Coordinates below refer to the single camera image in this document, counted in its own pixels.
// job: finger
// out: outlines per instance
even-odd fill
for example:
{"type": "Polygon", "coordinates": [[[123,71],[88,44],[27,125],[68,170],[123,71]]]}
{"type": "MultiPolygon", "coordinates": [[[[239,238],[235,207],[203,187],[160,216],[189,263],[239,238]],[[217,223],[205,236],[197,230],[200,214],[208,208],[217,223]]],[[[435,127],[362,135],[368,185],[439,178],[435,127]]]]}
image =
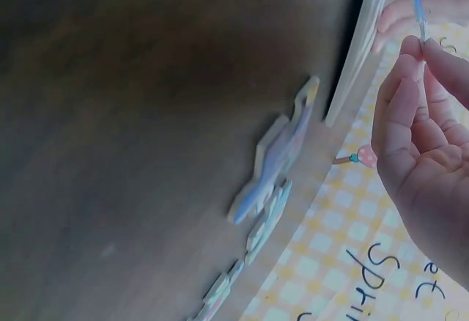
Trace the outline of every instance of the finger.
{"type": "Polygon", "coordinates": [[[449,94],[426,66],[424,74],[429,115],[443,131],[449,144],[460,147],[469,143],[469,130],[454,118],[449,94]]]}
{"type": "Polygon", "coordinates": [[[405,178],[416,166],[410,153],[411,126],[419,100],[415,81],[403,79],[383,118],[383,145],[378,155],[378,173],[386,190],[395,197],[405,178]]]}
{"type": "Polygon", "coordinates": [[[411,55],[413,58],[418,61],[424,60],[424,55],[422,53],[422,46],[420,44],[420,39],[414,35],[409,35],[405,37],[401,44],[401,50],[399,55],[411,55]]]}
{"type": "MultiPolygon", "coordinates": [[[[442,23],[459,19],[460,3],[458,0],[421,0],[421,3],[425,18],[429,23],[442,23]]],[[[396,22],[409,17],[415,20],[413,0],[396,0],[383,10],[377,22],[377,30],[380,33],[386,32],[396,22]]]]}
{"type": "Polygon", "coordinates": [[[469,62],[445,52],[433,39],[423,47],[433,76],[466,108],[469,108],[469,62]]]}
{"type": "MultiPolygon", "coordinates": [[[[409,39],[403,42],[402,51],[413,50],[413,40],[409,39]]],[[[397,88],[399,87],[403,78],[412,81],[419,81],[423,79],[423,66],[421,61],[415,57],[407,54],[400,55],[378,91],[376,107],[374,109],[373,130],[372,130],[372,147],[378,153],[383,141],[383,132],[381,122],[384,113],[386,112],[389,103],[394,97],[397,88]]],[[[426,99],[423,91],[423,100],[420,105],[426,107],[426,99]]]]}
{"type": "Polygon", "coordinates": [[[372,52],[376,54],[379,53],[388,41],[392,40],[398,34],[402,34],[407,30],[410,30],[416,25],[417,20],[415,17],[406,17],[398,20],[386,31],[376,33],[376,37],[374,38],[372,46],[372,52]]]}

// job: black marker writing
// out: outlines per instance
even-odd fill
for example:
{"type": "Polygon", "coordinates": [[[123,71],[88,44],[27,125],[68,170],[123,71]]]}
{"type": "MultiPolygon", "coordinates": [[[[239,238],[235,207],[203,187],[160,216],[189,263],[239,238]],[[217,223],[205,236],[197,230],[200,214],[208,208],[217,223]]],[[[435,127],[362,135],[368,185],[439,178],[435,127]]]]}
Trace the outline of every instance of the black marker writing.
{"type": "Polygon", "coordinates": [[[365,293],[365,291],[363,289],[361,289],[360,287],[356,287],[355,290],[361,294],[360,305],[365,304],[365,301],[366,301],[367,298],[376,299],[376,297],[374,297],[373,295],[365,293]]]}
{"type": "Polygon", "coordinates": [[[435,275],[438,272],[438,266],[433,262],[429,262],[425,265],[424,272],[426,272],[426,270],[430,270],[430,272],[435,275]]]}
{"type": "Polygon", "coordinates": [[[301,318],[307,315],[312,315],[312,312],[303,312],[302,314],[299,314],[296,321],[301,321],[301,318]]]}
{"type": "Polygon", "coordinates": [[[443,296],[443,299],[446,299],[445,293],[444,293],[443,290],[441,290],[441,288],[437,285],[437,281],[436,281],[436,280],[435,280],[435,282],[433,282],[433,283],[425,282],[425,283],[420,284],[420,285],[417,287],[417,290],[416,290],[416,299],[418,298],[418,293],[420,292],[420,288],[425,287],[425,286],[432,286],[432,291],[431,291],[431,293],[433,293],[433,292],[435,291],[435,289],[437,289],[438,292],[440,292],[441,295],[443,296]]]}
{"type": "MultiPolygon", "coordinates": [[[[372,249],[374,247],[380,246],[380,245],[381,245],[381,243],[375,243],[375,244],[373,244],[372,246],[369,247],[369,249],[368,249],[368,259],[370,260],[370,262],[374,266],[379,266],[379,265],[383,264],[384,262],[386,262],[387,260],[391,259],[391,260],[395,261],[395,263],[397,264],[398,269],[401,268],[401,264],[399,263],[399,260],[396,257],[393,257],[393,256],[385,257],[384,259],[382,259],[379,262],[373,261],[372,255],[371,255],[372,254],[372,249]]],[[[347,252],[347,254],[349,254],[352,257],[352,259],[354,259],[361,266],[361,276],[363,277],[363,281],[366,283],[366,285],[369,288],[379,289],[384,285],[385,279],[382,276],[378,275],[373,270],[371,270],[367,266],[365,266],[365,264],[363,264],[357,257],[355,257],[348,249],[346,249],[345,251],[347,252]]]]}

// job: puzzle piece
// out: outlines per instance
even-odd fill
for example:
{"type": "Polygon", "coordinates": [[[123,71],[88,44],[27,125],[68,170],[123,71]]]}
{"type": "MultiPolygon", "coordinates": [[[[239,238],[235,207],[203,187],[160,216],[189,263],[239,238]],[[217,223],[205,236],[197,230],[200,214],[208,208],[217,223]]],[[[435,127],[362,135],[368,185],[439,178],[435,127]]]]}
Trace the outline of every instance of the puzzle piece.
{"type": "Polygon", "coordinates": [[[258,215],[271,196],[278,176],[286,173],[295,162],[319,83],[318,77],[310,78],[295,98],[292,118],[281,115],[257,144],[253,178],[234,199],[228,214],[231,222],[239,224],[249,213],[258,215]]]}

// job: pastel puzzle pieces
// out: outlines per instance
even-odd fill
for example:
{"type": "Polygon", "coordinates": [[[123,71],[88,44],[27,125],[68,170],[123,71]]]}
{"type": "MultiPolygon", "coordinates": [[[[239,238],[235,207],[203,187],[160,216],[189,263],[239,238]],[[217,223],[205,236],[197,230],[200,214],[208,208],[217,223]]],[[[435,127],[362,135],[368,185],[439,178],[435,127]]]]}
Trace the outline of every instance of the pastel puzzle pieces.
{"type": "Polygon", "coordinates": [[[231,222],[239,224],[247,215],[261,213],[278,176],[287,173],[295,162],[319,85],[318,77],[311,77],[297,93],[292,118],[279,116],[257,144],[253,177],[234,198],[228,214],[231,222]]]}

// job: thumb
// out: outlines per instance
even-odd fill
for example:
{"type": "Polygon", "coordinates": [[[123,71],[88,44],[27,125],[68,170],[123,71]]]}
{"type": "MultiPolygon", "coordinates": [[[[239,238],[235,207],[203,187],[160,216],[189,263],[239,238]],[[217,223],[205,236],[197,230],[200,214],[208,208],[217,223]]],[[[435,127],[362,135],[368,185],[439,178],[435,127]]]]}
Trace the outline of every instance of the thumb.
{"type": "Polygon", "coordinates": [[[466,108],[469,108],[469,62],[445,52],[433,39],[422,48],[433,76],[466,108]]]}

